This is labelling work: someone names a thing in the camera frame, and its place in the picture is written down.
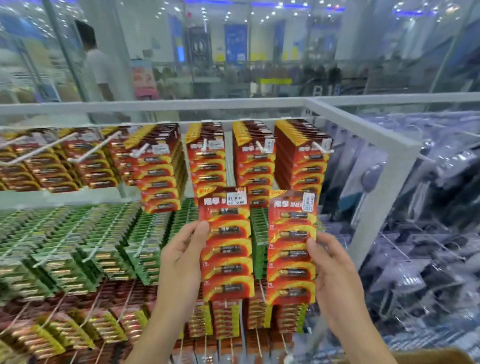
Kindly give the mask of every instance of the blue banner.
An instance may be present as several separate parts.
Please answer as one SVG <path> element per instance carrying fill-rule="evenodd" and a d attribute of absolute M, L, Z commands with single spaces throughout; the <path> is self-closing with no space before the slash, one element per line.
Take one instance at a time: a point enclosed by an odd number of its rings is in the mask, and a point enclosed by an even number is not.
<path fill-rule="evenodd" d="M 248 27 L 243 24 L 225 24 L 225 60 L 227 63 L 246 62 Z"/>

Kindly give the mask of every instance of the white t-shirt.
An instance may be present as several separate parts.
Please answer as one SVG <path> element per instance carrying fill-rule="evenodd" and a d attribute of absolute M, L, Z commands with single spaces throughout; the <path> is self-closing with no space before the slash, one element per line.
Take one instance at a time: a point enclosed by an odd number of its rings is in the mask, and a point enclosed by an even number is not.
<path fill-rule="evenodd" d="M 115 101 L 123 100 L 118 80 L 115 77 L 117 69 L 115 62 L 109 60 L 100 50 L 91 49 L 87 52 L 82 76 L 89 101 L 104 101 L 98 84 L 108 84 Z"/>

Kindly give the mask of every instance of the glass wall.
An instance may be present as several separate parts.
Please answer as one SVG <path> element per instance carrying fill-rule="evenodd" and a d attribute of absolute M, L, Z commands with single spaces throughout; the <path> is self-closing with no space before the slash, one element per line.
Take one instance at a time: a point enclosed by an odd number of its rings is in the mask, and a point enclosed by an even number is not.
<path fill-rule="evenodd" d="M 0 0 L 0 102 L 105 99 L 75 21 L 114 100 L 478 91 L 478 3 Z"/>

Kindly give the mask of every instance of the black hair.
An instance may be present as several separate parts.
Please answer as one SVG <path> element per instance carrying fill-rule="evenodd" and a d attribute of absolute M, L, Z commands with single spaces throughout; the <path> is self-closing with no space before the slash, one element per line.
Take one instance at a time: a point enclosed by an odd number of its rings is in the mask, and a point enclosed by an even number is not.
<path fill-rule="evenodd" d="M 91 47 L 96 47 L 95 30 L 87 23 L 81 22 L 80 20 L 75 20 L 75 26 L 77 27 L 82 42 Z"/>

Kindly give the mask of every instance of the brown object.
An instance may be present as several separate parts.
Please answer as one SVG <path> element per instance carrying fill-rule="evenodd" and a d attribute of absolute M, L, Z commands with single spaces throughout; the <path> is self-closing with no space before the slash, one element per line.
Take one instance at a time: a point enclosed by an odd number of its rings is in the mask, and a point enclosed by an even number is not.
<path fill-rule="evenodd" d="M 474 364 L 464 351 L 456 348 L 415 350 L 412 352 L 393 352 L 398 364 Z M 348 364 L 348 360 L 335 361 Z"/>

